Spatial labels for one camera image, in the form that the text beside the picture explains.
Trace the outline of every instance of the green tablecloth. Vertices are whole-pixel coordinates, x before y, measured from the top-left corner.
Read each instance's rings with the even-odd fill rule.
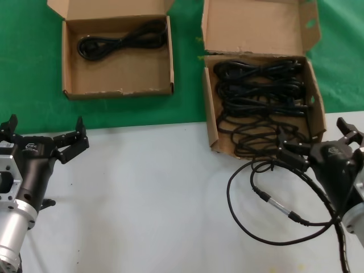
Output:
[[[322,40],[312,59],[327,113],[364,110],[363,0],[318,0]],[[17,132],[73,130],[205,120],[201,73],[203,0],[176,0],[169,12],[175,94],[68,101],[61,92],[61,21],[46,0],[0,0],[0,121]]]

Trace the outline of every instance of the white table surface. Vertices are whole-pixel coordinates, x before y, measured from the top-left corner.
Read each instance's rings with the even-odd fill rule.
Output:
[[[326,140],[344,117],[364,131],[364,112],[328,114]],[[294,246],[264,245],[234,222],[229,177],[244,162],[211,152],[205,123],[89,130],[90,149],[56,163],[46,193],[57,205],[41,211],[22,247],[24,273],[322,273],[341,272],[334,228]],[[251,190],[247,170],[231,186],[241,222],[255,234],[287,241],[318,230],[303,227]],[[329,214],[288,171],[258,175],[258,185],[310,221]],[[352,273],[364,249],[348,234]]]

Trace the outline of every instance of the power cord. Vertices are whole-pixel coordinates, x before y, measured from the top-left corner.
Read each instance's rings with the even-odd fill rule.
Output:
[[[236,156],[259,158],[276,155],[278,126],[289,140],[311,142],[306,90],[297,78],[302,68],[297,60],[267,65],[229,60],[214,66],[219,78],[216,93],[222,103],[222,112],[216,119],[217,130],[230,134]],[[279,122],[275,117],[304,118],[309,137],[300,133],[297,126]]]
[[[275,159],[278,151],[277,130],[284,131],[288,141],[311,143],[312,135],[308,119],[309,106],[306,103],[304,84],[297,78],[303,66],[297,60],[283,60],[267,65],[251,65],[242,61],[223,61],[214,66],[214,72],[220,79],[216,85],[216,93],[222,101],[222,112],[216,119],[217,130],[230,135],[234,144],[234,153],[238,157],[250,158],[251,162],[239,168],[229,179],[227,184],[227,203],[231,215],[239,227],[251,238],[273,246],[288,246],[314,239],[326,232],[332,225],[339,242],[340,261],[342,271],[349,273],[346,257],[346,238],[344,229],[338,216],[345,209],[351,190],[335,212],[326,194],[305,173],[291,167],[289,164]],[[299,128],[289,122],[279,122],[275,117],[302,117],[308,128],[308,137],[299,132]],[[268,241],[249,232],[234,213],[230,201],[230,186],[233,179],[246,167],[251,166],[250,184],[253,191],[265,202],[283,212],[291,220],[304,226],[321,226],[318,232],[300,239],[288,242]],[[261,191],[254,184],[254,175],[278,166],[291,171],[306,182],[318,195],[331,215],[328,222],[310,222],[290,211],[268,193]]]
[[[151,20],[121,38],[87,36],[78,41],[77,52],[89,61],[98,61],[123,48],[155,49],[167,43],[167,23]]]
[[[263,169],[263,170],[259,170],[260,168],[269,165],[269,167]],[[318,195],[318,197],[321,199],[321,201],[324,203],[324,205],[326,206],[327,210],[329,211],[330,215],[331,215],[331,220],[328,222],[323,222],[323,223],[311,223],[307,220],[302,219],[301,217],[299,217],[299,219],[301,219],[303,221],[303,223],[301,221],[296,221],[299,222],[300,224],[307,224],[308,226],[323,226],[323,228],[321,230],[319,230],[318,232],[306,236],[304,238],[300,238],[300,239],[296,239],[293,241],[288,241],[288,242],[273,242],[273,241],[268,241],[265,239],[262,239],[256,235],[254,235],[253,233],[251,233],[250,231],[248,231],[239,221],[239,219],[237,218],[236,214],[234,213],[233,207],[231,205],[231,200],[230,200],[230,187],[231,187],[231,182],[233,181],[233,179],[238,175],[238,173],[240,173],[243,169],[245,169],[246,167],[251,166],[253,171],[251,173],[250,176],[250,183],[252,185],[253,191],[255,193],[257,193],[259,195],[259,197],[261,199],[263,199],[265,202],[269,202],[270,204],[272,204],[273,206],[275,206],[276,208],[278,208],[281,212],[283,212],[284,214],[286,214],[288,216],[288,218],[296,221],[295,217],[292,217],[291,212],[289,210],[287,210],[285,207],[281,206],[280,204],[278,204],[276,201],[271,201],[272,198],[270,195],[268,195],[266,192],[261,191],[260,189],[258,189],[253,182],[254,179],[254,175],[256,173],[263,173],[268,171],[269,169],[273,169],[275,166],[287,169],[289,171],[291,171],[292,173],[294,173],[295,175],[297,175],[299,178],[301,178],[304,182],[306,182],[313,190],[314,192]],[[340,206],[340,209],[338,211],[335,212],[335,210],[332,208],[330,201],[328,200],[328,198],[326,197],[326,194],[313,182],[313,180],[311,178],[309,178],[305,173],[300,172],[297,169],[292,168],[290,165],[272,159],[272,160],[253,160],[251,162],[246,163],[245,165],[243,165],[242,167],[240,167],[229,179],[229,182],[227,184],[227,190],[226,190],[226,195],[227,195],[227,203],[229,205],[229,209],[231,212],[231,215],[233,216],[235,222],[238,224],[238,226],[247,234],[249,235],[251,238],[268,244],[268,245],[273,245],[273,246],[289,246],[289,245],[294,245],[297,243],[302,243],[311,239],[314,239],[316,237],[318,237],[319,235],[323,234],[324,232],[326,232],[332,225],[335,226],[335,230],[337,233],[337,237],[338,237],[338,241],[339,241],[339,250],[340,250],[340,262],[341,262],[341,268],[342,268],[342,272],[344,273],[350,273],[350,269],[349,269],[349,264],[348,264],[348,259],[346,256],[346,239],[345,239],[345,233],[344,233],[344,229],[342,227],[341,222],[338,219],[338,216],[342,213],[342,211],[345,209],[346,203],[348,202],[351,192],[354,189],[354,184],[351,186],[350,191],[348,193],[348,195],[345,198],[345,201],[343,202],[343,204]]]

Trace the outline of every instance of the black power cable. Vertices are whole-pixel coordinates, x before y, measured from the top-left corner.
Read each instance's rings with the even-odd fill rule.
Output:
[[[151,20],[121,38],[87,36],[78,41],[77,52],[89,61],[97,61],[122,48],[155,49],[167,43],[167,23]]]
[[[238,157],[251,158],[253,161],[239,168],[227,184],[227,202],[231,215],[239,227],[251,238],[259,242],[274,246],[288,246],[314,239],[326,232],[334,225],[340,250],[342,271],[349,273],[346,257],[346,239],[344,229],[338,216],[344,209],[346,201],[335,212],[326,194],[305,173],[291,167],[289,164],[275,159],[278,151],[277,129],[283,130],[288,141],[296,140],[299,143],[311,143],[312,136],[308,119],[309,106],[306,103],[306,90],[303,83],[296,77],[302,70],[297,60],[283,60],[268,65],[251,65],[242,61],[229,60],[218,63],[214,72],[220,79],[216,85],[216,92],[222,101],[222,112],[216,120],[217,129],[224,134],[230,134],[234,143],[234,153]],[[299,132],[299,128],[284,119],[276,117],[302,117],[305,118],[308,137]],[[251,166],[250,183],[253,191],[265,202],[269,202],[284,212],[288,218],[305,226],[321,226],[318,232],[300,239],[288,242],[268,241],[249,232],[234,213],[230,201],[230,186],[235,176],[247,166]],[[331,215],[328,222],[313,223],[302,219],[297,213],[288,211],[269,194],[261,191],[254,185],[254,175],[263,173],[274,167],[285,168],[305,181],[318,195]]]
[[[261,66],[230,60],[214,66],[220,79],[216,92],[222,102],[222,112],[216,120],[217,130],[230,134],[236,156],[274,156],[278,150],[278,126],[289,140],[311,142],[305,86],[297,78],[301,70],[302,65],[297,60]],[[297,126],[278,121],[282,119],[277,117],[304,118],[309,137],[299,132]]]
[[[269,165],[269,167],[268,168],[265,168],[263,170],[259,170],[260,168],[262,168],[262,167],[264,167],[266,165]],[[231,200],[230,200],[230,187],[231,187],[231,182],[238,175],[238,173],[240,173],[243,169],[245,169],[248,166],[252,166],[252,168],[253,168],[253,171],[252,171],[251,176],[250,176],[250,183],[251,183],[251,185],[253,187],[253,190],[265,202],[268,202],[271,197],[266,192],[263,192],[263,191],[259,190],[254,185],[254,183],[253,183],[254,175],[256,173],[266,172],[269,169],[273,169],[275,166],[278,166],[278,167],[281,167],[281,168],[284,168],[284,169],[287,169],[287,170],[291,171],[292,173],[294,173],[295,175],[297,175],[299,178],[301,178],[304,182],[306,182],[314,190],[314,192],[318,195],[318,197],[321,199],[321,201],[324,203],[324,205],[326,206],[327,210],[329,211],[329,213],[330,213],[330,215],[332,217],[331,220],[329,222],[324,222],[324,223],[310,223],[307,220],[303,220],[306,223],[309,223],[308,226],[323,226],[323,228],[321,230],[319,230],[318,232],[312,234],[312,235],[306,236],[304,238],[296,239],[296,240],[293,240],[293,241],[288,241],[288,242],[273,242],[273,241],[268,241],[268,240],[262,239],[262,238],[260,238],[260,237],[258,237],[256,235],[254,235],[253,233],[251,233],[250,231],[248,231],[241,224],[240,220],[238,219],[238,217],[234,213],[233,207],[231,205]],[[278,160],[253,160],[251,162],[246,163],[242,167],[240,167],[231,176],[231,178],[229,179],[229,182],[227,184],[226,195],[227,195],[227,203],[229,205],[229,209],[230,209],[231,215],[233,216],[233,218],[234,218],[235,222],[238,224],[238,226],[247,235],[249,235],[251,238],[253,238],[253,239],[255,239],[255,240],[259,241],[259,242],[268,244],[268,245],[273,245],[273,246],[289,246],[289,245],[294,245],[294,244],[297,244],[297,243],[302,243],[302,242],[305,242],[305,241],[308,241],[310,239],[314,239],[314,238],[318,237],[319,235],[321,235],[324,232],[326,232],[332,225],[334,225],[335,226],[336,233],[337,233],[338,241],[339,241],[340,261],[341,261],[342,271],[344,273],[350,273],[348,259],[346,257],[346,239],[345,239],[345,233],[344,233],[344,229],[342,228],[342,224],[341,224],[340,220],[338,219],[338,216],[345,209],[345,205],[348,202],[348,199],[350,198],[350,194],[351,194],[353,188],[354,188],[354,184],[351,186],[351,189],[350,189],[347,197],[345,198],[345,201],[341,205],[340,209],[335,212],[335,210],[331,206],[330,201],[326,197],[326,194],[304,172],[301,172],[301,171],[299,171],[297,169],[294,169],[290,165],[288,165],[288,164],[286,164],[284,162],[278,161]]]

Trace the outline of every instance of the cardboard box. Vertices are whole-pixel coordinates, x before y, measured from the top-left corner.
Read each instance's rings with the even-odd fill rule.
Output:
[[[60,14],[63,92],[70,100],[172,94],[173,53],[169,10],[173,0],[48,0]],[[77,53],[84,36],[123,37],[153,19],[166,20],[168,44],[160,49],[126,48],[100,61]]]
[[[259,65],[297,59],[304,64],[299,77],[305,83],[306,99],[312,107],[309,126],[315,142],[322,140],[326,131],[324,105],[312,64],[304,56],[321,38],[316,1],[205,0],[202,33],[205,49],[220,54],[205,57],[203,76],[208,137],[213,151],[235,156],[230,135],[217,131],[216,118],[222,106],[215,91],[218,78],[213,72],[215,64],[233,59]],[[281,118],[298,125],[301,133],[308,135],[304,119]]]

